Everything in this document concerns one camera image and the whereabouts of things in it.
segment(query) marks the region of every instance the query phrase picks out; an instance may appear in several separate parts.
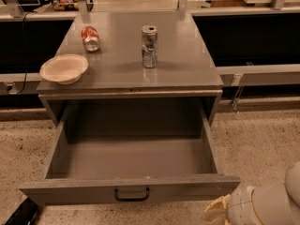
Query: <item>open drawer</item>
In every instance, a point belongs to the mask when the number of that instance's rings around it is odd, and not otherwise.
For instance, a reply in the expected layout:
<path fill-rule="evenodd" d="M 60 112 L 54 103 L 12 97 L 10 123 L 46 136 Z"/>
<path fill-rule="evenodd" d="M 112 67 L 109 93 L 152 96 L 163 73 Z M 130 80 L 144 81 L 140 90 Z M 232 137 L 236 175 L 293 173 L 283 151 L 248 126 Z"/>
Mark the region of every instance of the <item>open drawer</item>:
<path fill-rule="evenodd" d="M 239 178 L 218 166 L 200 97 L 70 100 L 45 179 L 21 191 L 39 205 L 214 199 Z"/>

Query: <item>white paper bowl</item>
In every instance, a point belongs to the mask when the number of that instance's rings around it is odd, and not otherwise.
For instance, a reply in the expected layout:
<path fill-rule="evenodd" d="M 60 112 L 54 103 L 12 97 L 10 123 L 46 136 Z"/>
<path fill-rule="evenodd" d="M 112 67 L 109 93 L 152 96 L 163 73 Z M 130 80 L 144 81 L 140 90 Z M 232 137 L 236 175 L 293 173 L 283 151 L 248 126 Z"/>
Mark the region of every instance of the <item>white paper bowl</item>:
<path fill-rule="evenodd" d="M 40 68 L 40 76 L 51 82 L 72 84 L 78 81 L 87 70 L 88 62 L 78 54 L 55 56 Z"/>

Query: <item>red can label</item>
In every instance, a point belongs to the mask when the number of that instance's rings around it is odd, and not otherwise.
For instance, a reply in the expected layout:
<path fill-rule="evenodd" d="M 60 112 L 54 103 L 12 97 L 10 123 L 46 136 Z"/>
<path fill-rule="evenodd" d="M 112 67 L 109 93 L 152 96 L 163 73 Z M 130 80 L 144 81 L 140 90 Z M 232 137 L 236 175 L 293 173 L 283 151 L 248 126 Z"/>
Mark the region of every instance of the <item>red can label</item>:
<path fill-rule="evenodd" d="M 85 26 L 82 30 L 82 39 L 86 40 L 87 38 L 98 38 L 99 39 L 99 34 L 95 27 L 93 26 Z"/>

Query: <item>black object on floor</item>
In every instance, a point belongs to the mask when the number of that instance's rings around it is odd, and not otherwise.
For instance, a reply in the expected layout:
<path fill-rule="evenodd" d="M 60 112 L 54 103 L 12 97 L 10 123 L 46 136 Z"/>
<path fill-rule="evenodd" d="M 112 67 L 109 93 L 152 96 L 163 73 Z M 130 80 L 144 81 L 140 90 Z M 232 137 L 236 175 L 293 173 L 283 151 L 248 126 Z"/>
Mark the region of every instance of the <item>black object on floor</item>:
<path fill-rule="evenodd" d="M 28 225 L 33 224 L 38 206 L 29 198 L 20 204 L 17 210 L 11 215 L 5 225 Z"/>

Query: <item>speckled floor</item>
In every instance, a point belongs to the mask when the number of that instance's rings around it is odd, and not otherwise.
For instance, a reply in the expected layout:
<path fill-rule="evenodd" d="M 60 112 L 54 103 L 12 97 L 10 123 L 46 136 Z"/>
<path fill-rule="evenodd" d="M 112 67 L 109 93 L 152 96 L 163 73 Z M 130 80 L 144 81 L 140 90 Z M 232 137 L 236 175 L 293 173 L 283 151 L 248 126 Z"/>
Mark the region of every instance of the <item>speckled floor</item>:
<path fill-rule="evenodd" d="M 42 177 L 44 159 L 55 132 L 44 110 L 0 110 L 0 222 L 25 198 L 23 181 Z M 240 113 L 228 102 L 219 106 L 212 133 L 225 174 L 240 186 L 282 181 L 300 159 L 300 98 L 241 100 Z M 47 206 L 37 224 L 204 224 L 209 201 Z"/>

